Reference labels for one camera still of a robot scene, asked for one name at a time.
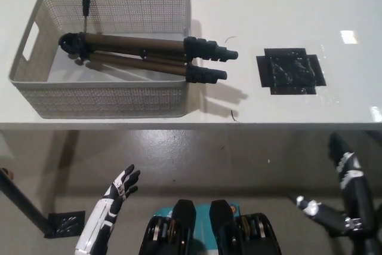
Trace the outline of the black and silver right hand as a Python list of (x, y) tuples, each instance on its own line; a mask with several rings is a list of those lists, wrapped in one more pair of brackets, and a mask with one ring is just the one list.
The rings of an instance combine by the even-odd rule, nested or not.
[(347, 237), (353, 254), (381, 254), (381, 207), (374, 208), (372, 192), (354, 150), (338, 134), (328, 141), (343, 199), (342, 211), (322, 202), (292, 193), (290, 200), (313, 222), (321, 225), (331, 238)]

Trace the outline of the white and black left hand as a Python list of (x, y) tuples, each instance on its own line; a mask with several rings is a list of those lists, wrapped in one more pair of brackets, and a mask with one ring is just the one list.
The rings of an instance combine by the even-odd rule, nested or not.
[(137, 191), (140, 171), (131, 164), (96, 203), (75, 247), (75, 254), (106, 254), (108, 242), (124, 201)]

